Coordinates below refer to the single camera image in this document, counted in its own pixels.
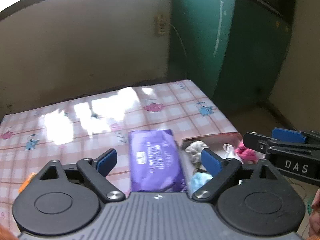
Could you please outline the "purple wet wipes pack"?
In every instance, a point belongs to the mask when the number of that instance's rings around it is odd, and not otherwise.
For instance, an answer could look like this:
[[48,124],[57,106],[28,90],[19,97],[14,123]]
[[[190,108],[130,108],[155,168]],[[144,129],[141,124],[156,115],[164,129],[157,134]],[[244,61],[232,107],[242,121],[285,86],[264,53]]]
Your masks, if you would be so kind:
[[187,190],[177,144],[170,129],[129,133],[131,191]]

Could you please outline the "orange tissue pack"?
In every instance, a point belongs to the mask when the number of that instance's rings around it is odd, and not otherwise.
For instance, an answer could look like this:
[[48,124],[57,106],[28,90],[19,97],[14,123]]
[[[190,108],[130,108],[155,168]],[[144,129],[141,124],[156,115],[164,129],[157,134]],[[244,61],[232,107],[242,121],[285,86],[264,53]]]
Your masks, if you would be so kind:
[[26,180],[23,182],[23,184],[18,189],[18,192],[21,193],[29,185],[29,183],[32,181],[32,179],[36,175],[37,175],[37,173],[35,173],[35,172],[32,172],[31,174],[29,174],[29,176],[26,178]]

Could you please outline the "light blue cloth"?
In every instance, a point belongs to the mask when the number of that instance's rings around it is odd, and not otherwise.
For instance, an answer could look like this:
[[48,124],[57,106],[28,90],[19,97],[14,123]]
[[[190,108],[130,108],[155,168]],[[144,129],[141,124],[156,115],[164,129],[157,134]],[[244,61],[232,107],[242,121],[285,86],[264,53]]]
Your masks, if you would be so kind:
[[213,176],[206,172],[196,172],[191,177],[191,180],[189,183],[191,193],[194,193],[195,191],[203,187],[203,185],[205,185],[212,178]]

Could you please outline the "white plastic bag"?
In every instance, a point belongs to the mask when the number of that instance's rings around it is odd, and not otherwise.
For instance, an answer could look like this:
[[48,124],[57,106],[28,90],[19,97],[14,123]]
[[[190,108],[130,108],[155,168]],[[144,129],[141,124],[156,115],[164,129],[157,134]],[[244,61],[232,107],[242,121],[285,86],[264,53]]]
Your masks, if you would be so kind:
[[234,147],[231,144],[224,144],[223,150],[225,152],[224,159],[236,159],[242,163],[241,158],[236,154]]

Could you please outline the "cardboard box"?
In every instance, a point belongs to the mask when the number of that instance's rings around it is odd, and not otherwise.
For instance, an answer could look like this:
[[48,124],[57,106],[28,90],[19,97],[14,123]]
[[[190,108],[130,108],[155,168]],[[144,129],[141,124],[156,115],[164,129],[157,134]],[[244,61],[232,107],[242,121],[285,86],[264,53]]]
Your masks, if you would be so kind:
[[231,144],[234,147],[234,149],[236,149],[241,140],[242,140],[242,136],[238,132],[227,132],[227,133],[203,135],[200,137],[184,139],[182,141],[181,149],[185,150],[185,148],[189,146],[192,142],[202,141],[208,146],[208,148],[211,151],[213,151],[218,156],[223,158],[225,155],[225,152],[223,150],[223,145]]

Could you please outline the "grey white cloth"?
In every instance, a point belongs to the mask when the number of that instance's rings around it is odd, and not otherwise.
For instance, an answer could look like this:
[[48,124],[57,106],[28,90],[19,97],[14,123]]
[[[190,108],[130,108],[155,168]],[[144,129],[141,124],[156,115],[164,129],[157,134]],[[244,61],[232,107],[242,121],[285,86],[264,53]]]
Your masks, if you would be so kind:
[[197,170],[203,169],[203,165],[201,163],[201,152],[206,148],[208,148],[208,146],[204,142],[195,141],[187,146],[184,150],[188,155],[190,162]]

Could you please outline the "pink cloth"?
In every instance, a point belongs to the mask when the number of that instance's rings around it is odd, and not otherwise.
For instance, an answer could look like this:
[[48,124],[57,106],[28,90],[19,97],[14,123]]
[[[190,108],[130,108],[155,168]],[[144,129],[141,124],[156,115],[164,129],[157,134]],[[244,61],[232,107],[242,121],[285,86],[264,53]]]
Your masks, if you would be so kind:
[[238,147],[234,150],[234,153],[246,164],[256,164],[260,159],[265,158],[263,153],[247,148],[243,141],[240,141]]

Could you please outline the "pink checkered tablecloth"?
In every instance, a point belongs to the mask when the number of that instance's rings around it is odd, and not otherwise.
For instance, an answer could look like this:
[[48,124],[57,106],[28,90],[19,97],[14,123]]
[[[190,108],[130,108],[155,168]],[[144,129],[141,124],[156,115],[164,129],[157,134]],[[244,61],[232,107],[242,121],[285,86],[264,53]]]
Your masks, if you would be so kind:
[[203,135],[238,132],[218,107],[190,80],[113,92],[9,114],[1,120],[1,225],[19,230],[12,216],[18,189],[32,172],[53,159],[73,164],[114,148],[108,175],[129,193],[131,131],[170,129],[177,144]]

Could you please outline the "green door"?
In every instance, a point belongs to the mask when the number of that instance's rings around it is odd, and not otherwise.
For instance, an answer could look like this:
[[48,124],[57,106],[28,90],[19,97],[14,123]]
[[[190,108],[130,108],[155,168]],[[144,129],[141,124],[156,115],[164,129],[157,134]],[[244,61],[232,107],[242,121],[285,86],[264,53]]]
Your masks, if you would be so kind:
[[291,38],[296,0],[171,0],[168,76],[225,112],[264,102]]

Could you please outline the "wall power outlet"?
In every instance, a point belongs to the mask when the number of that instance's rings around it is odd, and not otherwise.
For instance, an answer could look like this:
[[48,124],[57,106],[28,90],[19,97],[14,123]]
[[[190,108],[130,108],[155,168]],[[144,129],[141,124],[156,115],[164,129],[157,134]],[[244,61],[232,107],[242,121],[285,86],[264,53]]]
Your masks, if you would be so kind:
[[163,36],[166,34],[166,25],[167,25],[167,21],[165,19],[165,16],[163,14],[157,15],[156,29],[157,29],[158,36]]

